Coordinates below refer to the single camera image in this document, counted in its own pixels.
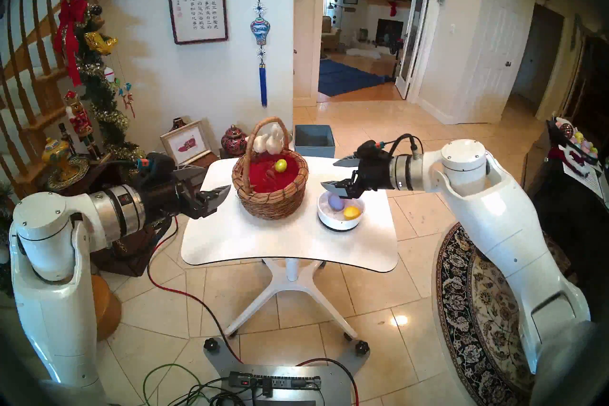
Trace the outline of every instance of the white bunny figurine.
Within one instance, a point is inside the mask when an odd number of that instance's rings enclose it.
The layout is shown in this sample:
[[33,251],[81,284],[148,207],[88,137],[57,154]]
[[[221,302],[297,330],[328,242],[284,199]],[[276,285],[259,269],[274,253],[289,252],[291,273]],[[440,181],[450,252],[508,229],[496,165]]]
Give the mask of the white bunny figurine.
[[273,127],[270,131],[270,137],[267,140],[267,152],[271,155],[277,155],[281,152],[283,148],[283,144],[281,143],[281,139],[283,138],[283,131],[278,124],[273,124]]
[[261,154],[266,150],[266,140],[269,138],[268,134],[263,134],[262,136],[256,136],[254,139],[254,152]]

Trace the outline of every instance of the white bowl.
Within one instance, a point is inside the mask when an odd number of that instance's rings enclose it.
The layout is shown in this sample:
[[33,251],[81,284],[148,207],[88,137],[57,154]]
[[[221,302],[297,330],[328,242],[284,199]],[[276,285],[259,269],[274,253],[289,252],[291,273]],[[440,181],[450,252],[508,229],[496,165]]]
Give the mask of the white bowl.
[[334,231],[352,230],[362,220],[362,216],[366,211],[366,205],[362,200],[344,200],[345,207],[355,206],[361,211],[361,214],[355,219],[346,220],[342,210],[335,211],[330,207],[328,198],[331,194],[329,191],[323,192],[317,199],[317,215],[320,221]]

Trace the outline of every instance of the black knob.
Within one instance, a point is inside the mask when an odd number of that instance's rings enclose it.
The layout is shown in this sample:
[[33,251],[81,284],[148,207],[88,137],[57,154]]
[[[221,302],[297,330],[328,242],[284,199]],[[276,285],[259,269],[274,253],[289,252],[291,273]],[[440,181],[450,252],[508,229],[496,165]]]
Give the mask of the black knob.
[[358,356],[364,356],[370,352],[370,347],[368,347],[368,343],[366,341],[360,340],[357,344],[355,344],[355,353]]
[[213,337],[210,337],[203,344],[203,348],[208,352],[215,352],[216,350],[218,350],[218,341]]

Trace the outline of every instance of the basket handle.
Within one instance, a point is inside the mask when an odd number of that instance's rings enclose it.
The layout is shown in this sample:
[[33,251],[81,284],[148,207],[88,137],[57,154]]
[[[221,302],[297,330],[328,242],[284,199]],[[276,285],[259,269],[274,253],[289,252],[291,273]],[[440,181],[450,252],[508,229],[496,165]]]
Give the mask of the basket handle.
[[270,124],[272,122],[279,123],[279,126],[281,127],[281,130],[283,131],[283,138],[284,138],[283,139],[283,148],[284,148],[284,150],[288,150],[289,138],[287,136],[287,129],[286,129],[286,125],[283,124],[283,121],[280,118],[278,118],[277,116],[271,116],[266,119],[262,119],[258,124],[256,124],[256,127],[251,132],[249,139],[247,139],[246,154],[243,157],[243,184],[244,184],[243,191],[245,191],[247,194],[251,193],[250,163],[251,163],[251,152],[253,151],[253,147],[254,147],[254,139],[258,135],[258,131],[263,126],[266,126],[267,124]]

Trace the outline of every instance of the white table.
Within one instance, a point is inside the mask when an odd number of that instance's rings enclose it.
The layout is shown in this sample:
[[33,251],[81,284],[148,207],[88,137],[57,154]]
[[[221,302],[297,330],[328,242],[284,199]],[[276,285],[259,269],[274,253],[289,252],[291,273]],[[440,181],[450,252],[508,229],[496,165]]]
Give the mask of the white table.
[[[221,185],[231,185],[231,190],[217,213],[188,221],[182,259],[189,265],[203,265],[262,257],[273,274],[269,286],[225,329],[226,334],[236,331],[275,293],[296,290],[311,295],[345,333],[357,338],[357,333],[316,288],[313,282],[316,269],[322,260],[377,272],[391,271],[398,263],[397,237],[385,191],[362,195],[366,212],[352,231],[332,231],[317,216],[317,199],[325,191],[320,183],[348,178],[353,169],[334,167],[335,159],[306,157],[306,160],[309,179],[302,205],[292,215],[277,221],[254,217],[241,205],[231,179],[237,159],[219,160],[210,165],[201,190]],[[286,257],[285,268],[278,265],[274,257]],[[299,259],[315,261],[299,273]]]

